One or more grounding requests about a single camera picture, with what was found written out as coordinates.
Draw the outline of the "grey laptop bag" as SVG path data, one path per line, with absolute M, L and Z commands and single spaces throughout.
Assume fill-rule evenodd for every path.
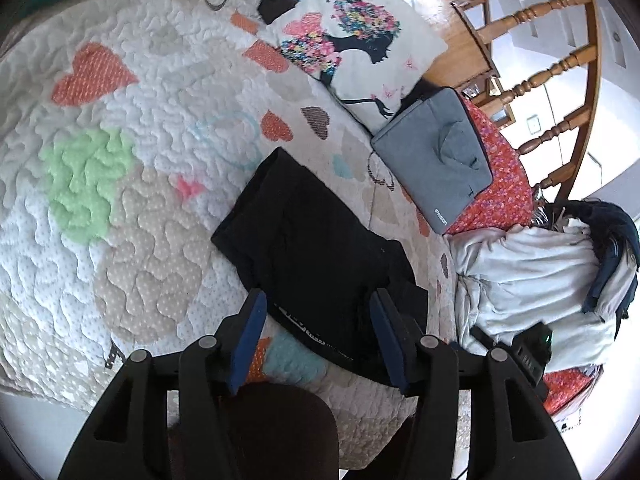
M 417 99 L 375 133 L 371 145 L 438 234 L 492 183 L 480 134 L 451 88 Z

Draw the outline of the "wooden chair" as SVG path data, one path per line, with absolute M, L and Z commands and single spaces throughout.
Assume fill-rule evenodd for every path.
M 458 0 L 495 65 L 477 105 L 506 129 L 530 185 L 578 196 L 597 118 L 604 47 L 599 0 Z

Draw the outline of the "white girl print pillow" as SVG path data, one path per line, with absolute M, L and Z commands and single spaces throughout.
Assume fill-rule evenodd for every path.
M 448 49 L 404 0 L 302 0 L 258 37 L 372 133 Z

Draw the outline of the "heart patterned quilt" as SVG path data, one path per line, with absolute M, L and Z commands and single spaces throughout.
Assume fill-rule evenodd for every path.
M 213 333 L 246 291 L 212 244 L 285 148 L 399 240 L 454 336 L 433 233 L 332 94 L 265 42 L 259 0 L 80 0 L 1 60 L 1 388 L 89 411 L 131 351 Z

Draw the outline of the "red floral pillow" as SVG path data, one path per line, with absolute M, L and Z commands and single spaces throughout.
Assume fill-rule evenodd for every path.
M 533 195 L 518 154 L 477 106 L 457 92 L 451 103 L 457 107 L 456 122 L 440 144 L 440 157 L 452 171 L 454 198 L 469 203 L 446 232 L 527 226 Z

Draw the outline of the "black pants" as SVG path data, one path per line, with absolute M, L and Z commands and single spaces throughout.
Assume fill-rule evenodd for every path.
M 309 350 L 388 385 L 369 301 L 387 290 L 397 310 L 426 325 L 428 293 L 398 240 L 369 231 L 308 168 L 276 148 L 258 166 L 212 236 L 246 289 Z

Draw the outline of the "dark blue garment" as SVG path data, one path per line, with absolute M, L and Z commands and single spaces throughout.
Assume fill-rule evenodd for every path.
M 597 313 L 602 320 L 613 315 L 617 323 L 628 318 L 639 270 L 639 235 L 631 216 L 620 206 L 602 200 L 559 200 L 544 210 L 552 223 L 570 217 L 590 229 L 599 270 L 582 310 Z

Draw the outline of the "light grey blanket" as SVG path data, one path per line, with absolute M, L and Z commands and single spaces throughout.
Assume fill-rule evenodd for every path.
M 638 272 L 629 245 L 596 304 L 587 308 L 602 266 L 582 229 L 480 229 L 451 235 L 448 243 L 458 276 L 454 318 L 465 350 L 486 351 L 472 336 L 473 327 L 510 344 L 543 322 L 552 331 L 549 372 L 604 363 L 616 337 L 616 311 Z

